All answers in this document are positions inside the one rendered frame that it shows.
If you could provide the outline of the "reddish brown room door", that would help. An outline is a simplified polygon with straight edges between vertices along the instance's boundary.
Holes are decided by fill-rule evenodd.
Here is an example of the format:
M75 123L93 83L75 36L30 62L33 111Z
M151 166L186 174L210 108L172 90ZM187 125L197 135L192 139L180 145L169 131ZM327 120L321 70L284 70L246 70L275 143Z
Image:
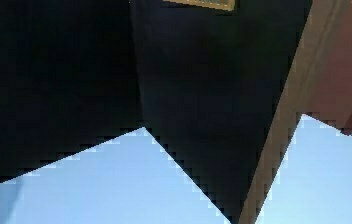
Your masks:
M305 114L352 136L352 0L347 3Z

